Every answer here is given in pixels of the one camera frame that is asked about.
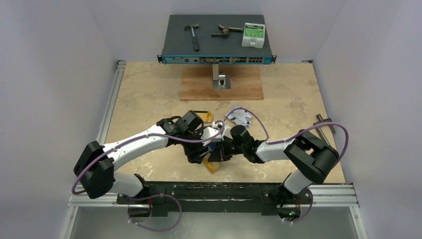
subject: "wooden board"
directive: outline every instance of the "wooden board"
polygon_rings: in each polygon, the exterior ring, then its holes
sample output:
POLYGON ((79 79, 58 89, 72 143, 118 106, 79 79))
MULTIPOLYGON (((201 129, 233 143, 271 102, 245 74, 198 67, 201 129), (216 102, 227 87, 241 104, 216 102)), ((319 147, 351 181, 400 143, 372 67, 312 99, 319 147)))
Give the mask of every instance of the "wooden board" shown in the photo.
POLYGON ((214 90, 212 88, 211 68, 189 68, 182 72, 181 101, 215 101, 215 100, 263 100, 261 76, 259 68, 220 67, 230 76, 230 90, 214 90))
MULTIPOLYGON (((309 127, 317 120, 317 114, 327 117, 312 64, 275 63, 257 66, 264 100, 180 101, 182 71, 207 65, 128 61, 105 142, 112 143, 130 137, 150 128, 159 119, 183 115, 189 110, 211 111, 213 120, 220 120, 233 105, 246 107, 259 116, 270 133, 270 141, 290 137, 301 128, 309 127)), ((206 74, 211 77, 211 72, 211 66, 208 66, 206 74)), ((248 131, 255 139, 265 139, 266 135, 255 119, 252 119, 252 127, 248 131)), ((335 145, 330 129, 322 127, 322 131, 331 145, 335 145)), ((340 164, 331 170, 325 183, 345 182, 340 164)), ((221 162, 217 172, 211 174, 203 165, 188 163, 183 147, 174 145, 144 154, 119 168, 118 172, 130 175, 137 173, 150 181, 268 183, 281 182, 295 170, 296 166, 290 160, 253 164, 243 154, 239 154, 234 155, 230 161, 221 162)))

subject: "robotic arm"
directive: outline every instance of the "robotic arm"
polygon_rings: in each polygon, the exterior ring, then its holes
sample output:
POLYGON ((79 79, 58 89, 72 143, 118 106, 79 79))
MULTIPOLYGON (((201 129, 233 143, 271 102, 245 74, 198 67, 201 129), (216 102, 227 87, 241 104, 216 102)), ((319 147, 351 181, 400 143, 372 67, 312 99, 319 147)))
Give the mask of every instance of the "robotic arm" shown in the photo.
POLYGON ((255 140, 242 125, 231 128, 220 121, 204 127, 202 119, 189 111, 183 117, 162 119, 148 130, 118 142, 103 146, 96 141, 89 143, 74 173, 91 199, 107 192, 137 197, 147 187, 143 178, 116 170, 141 155, 173 144, 183 146, 190 163, 202 163, 207 154, 209 162, 228 161, 236 154, 243 154, 251 163, 289 159, 298 169, 280 186, 286 197, 312 183, 322 183, 339 159, 334 148, 310 132, 274 144, 255 140))

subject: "beige floor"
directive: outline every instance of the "beige floor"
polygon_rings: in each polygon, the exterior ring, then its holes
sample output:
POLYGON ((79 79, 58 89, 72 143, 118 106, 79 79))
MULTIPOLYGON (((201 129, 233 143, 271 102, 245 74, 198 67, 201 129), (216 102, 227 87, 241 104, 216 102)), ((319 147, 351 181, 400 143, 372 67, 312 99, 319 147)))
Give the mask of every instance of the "beige floor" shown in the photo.
MULTIPOLYGON (((188 110, 207 110, 214 120, 222 119, 231 106, 245 107, 264 122, 270 140, 289 137, 311 126, 316 114, 326 116, 312 64, 277 63, 260 66, 264 100, 262 101, 180 101, 182 69, 190 65, 163 65, 155 62, 128 62, 106 142, 114 142, 142 132, 161 118, 183 115, 188 110)), ((251 135, 264 139, 259 123, 252 120, 251 135)), ((334 144, 328 128, 323 130, 334 144)), ((119 169, 138 173, 146 180, 215 181, 215 182, 282 182, 295 166, 288 160, 252 164, 243 155, 221 163, 215 174, 203 165, 188 163, 180 145, 153 151, 119 169)), ((338 164, 326 183, 343 183, 338 164)))

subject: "white wall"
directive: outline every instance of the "white wall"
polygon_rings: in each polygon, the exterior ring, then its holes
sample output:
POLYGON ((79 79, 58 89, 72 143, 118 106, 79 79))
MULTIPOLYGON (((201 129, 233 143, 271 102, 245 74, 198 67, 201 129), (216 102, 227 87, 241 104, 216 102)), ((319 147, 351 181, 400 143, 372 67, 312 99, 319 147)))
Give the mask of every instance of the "white wall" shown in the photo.
POLYGON ((83 0, 0 2, 0 238, 56 239, 115 61, 83 0))
POLYGON ((373 239, 422 235, 421 22, 418 0, 348 0, 314 62, 373 239))
POLYGON ((117 59, 156 61, 170 14, 263 14, 279 61, 315 58, 346 0, 87 0, 117 59))

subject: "black mounting base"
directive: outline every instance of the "black mounting base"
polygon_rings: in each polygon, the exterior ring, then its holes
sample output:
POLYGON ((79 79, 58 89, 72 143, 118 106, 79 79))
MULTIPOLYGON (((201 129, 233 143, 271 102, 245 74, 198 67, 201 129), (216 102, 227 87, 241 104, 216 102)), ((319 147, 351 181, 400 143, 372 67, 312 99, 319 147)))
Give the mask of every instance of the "black mounting base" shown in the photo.
MULTIPOLYGON (((295 204, 296 198, 285 198, 280 183, 216 183, 216 182, 161 182, 148 181, 149 195, 168 194, 179 200, 183 212, 261 213, 278 215, 281 204, 295 204)), ((302 204, 309 204, 306 189, 297 196, 302 204)), ((118 196, 118 204, 148 204, 118 196)), ((165 197, 152 200, 153 217, 165 217, 179 209, 173 200, 165 197)))

